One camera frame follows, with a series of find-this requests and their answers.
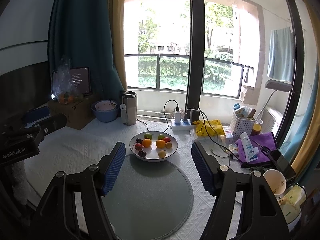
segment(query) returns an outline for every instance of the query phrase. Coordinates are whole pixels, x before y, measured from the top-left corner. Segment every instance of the blue ribbed pad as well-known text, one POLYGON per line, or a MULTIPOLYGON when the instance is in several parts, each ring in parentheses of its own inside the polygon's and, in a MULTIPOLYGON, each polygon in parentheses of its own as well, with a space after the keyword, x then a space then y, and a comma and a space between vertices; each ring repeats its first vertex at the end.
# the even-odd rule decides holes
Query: blue ribbed pad
POLYGON ((104 177, 104 185, 102 190, 105 193, 105 195, 107 195, 107 193, 112 190, 113 185, 116 182, 116 178, 118 177, 124 158, 125 145, 122 143, 104 177))
POLYGON ((191 156, 196 165, 204 189, 208 191, 210 195, 213 195, 215 192, 215 187, 213 185, 213 174, 208 165, 205 163, 198 147, 195 144, 193 144, 191 147, 191 156))

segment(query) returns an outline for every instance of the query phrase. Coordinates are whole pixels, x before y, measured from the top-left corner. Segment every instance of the white tablecloth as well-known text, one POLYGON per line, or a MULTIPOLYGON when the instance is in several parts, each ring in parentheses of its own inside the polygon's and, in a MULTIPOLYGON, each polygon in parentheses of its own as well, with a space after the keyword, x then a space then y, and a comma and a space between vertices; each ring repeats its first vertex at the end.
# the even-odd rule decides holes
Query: white tablecloth
MULTIPOLYGON (((145 121, 150 131, 164 131, 166 123, 145 121)), ((146 126, 137 122, 136 125, 126 126, 118 118, 110 123, 102 123, 94 119, 81 131, 64 127, 45 137, 39 145, 40 153, 37 156, 25 160, 26 175, 32 187, 42 195, 57 171, 63 170, 67 174, 81 172, 90 164, 98 163, 103 155, 109 154, 117 141, 126 145, 126 154, 132 154, 129 149, 129 141, 138 133, 146 131, 146 126)), ((172 132, 178 142, 177 152, 169 158, 169 161, 177 165, 191 182, 194 203, 187 222, 168 239, 197 240, 200 238, 207 224, 215 198, 204 190, 201 179, 191 158, 191 145, 193 140, 188 131, 172 132)), ((223 156, 220 147, 207 139, 202 141, 207 153, 212 148, 218 155, 223 156)), ((228 165, 228 158, 218 158, 220 164, 228 165)), ((231 161, 230 168, 234 171, 248 172, 240 168, 238 161, 231 161)), ((238 201, 241 201, 241 193, 237 193, 238 201)), ((85 220, 81 205, 80 194, 76 194, 76 208, 79 226, 86 231, 85 220)), ((228 238, 236 235, 241 206, 235 203, 234 215, 230 225, 228 238)))

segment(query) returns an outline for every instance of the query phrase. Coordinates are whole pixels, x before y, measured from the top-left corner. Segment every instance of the storage basket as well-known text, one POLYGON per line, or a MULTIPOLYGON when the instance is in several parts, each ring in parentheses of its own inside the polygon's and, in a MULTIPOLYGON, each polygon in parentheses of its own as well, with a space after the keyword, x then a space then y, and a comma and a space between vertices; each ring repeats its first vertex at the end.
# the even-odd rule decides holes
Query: storage basket
POLYGON ((240 139, 240 134, 246 132, 250 136, 255 120, 238 118, 233 112, 230 123, 230 131, 232 132, 233 141, 240 139))

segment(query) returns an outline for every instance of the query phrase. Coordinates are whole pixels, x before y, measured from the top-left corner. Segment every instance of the power strip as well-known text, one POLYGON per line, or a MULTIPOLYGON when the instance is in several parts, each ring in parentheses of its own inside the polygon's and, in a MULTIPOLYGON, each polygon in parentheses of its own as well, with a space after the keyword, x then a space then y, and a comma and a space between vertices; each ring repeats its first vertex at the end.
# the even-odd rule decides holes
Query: power strip
POLYGON ((176 124, 174 122, 174 119, 171 119, 170 128, 172 129, 172 131, 188 131, 195 127, 196 127, 195 125, 191 124, 190 119, 188 119, 185 122, 181 119, 179 124, 176 124))

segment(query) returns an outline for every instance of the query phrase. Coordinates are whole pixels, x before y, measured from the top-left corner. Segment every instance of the metal bolt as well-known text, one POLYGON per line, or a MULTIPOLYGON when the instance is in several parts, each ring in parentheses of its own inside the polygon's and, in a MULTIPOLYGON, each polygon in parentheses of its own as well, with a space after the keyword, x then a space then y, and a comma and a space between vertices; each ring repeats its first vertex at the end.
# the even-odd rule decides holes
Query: metal bolt
POLYGON ((256 177, 261 177, 261 172, 260 171, 254 171, 253 174, 256 177))
POLYGON ((91 164, 88 169, 89 169, 89 171, 95 171, 95 170, 98 169, 98 165, 97 164, 91 164))
POLYGON ((227 165, 221 165, 220 170, 227 171, 227 170, 229 170, 229 167, 227 165))
POLYGON ((61 178, 61 177, 64 176, 64 172, 63 172, 63 171, 58 171, 58 172, 56 173, 56 176, 57 176, 57 178, 61 178))

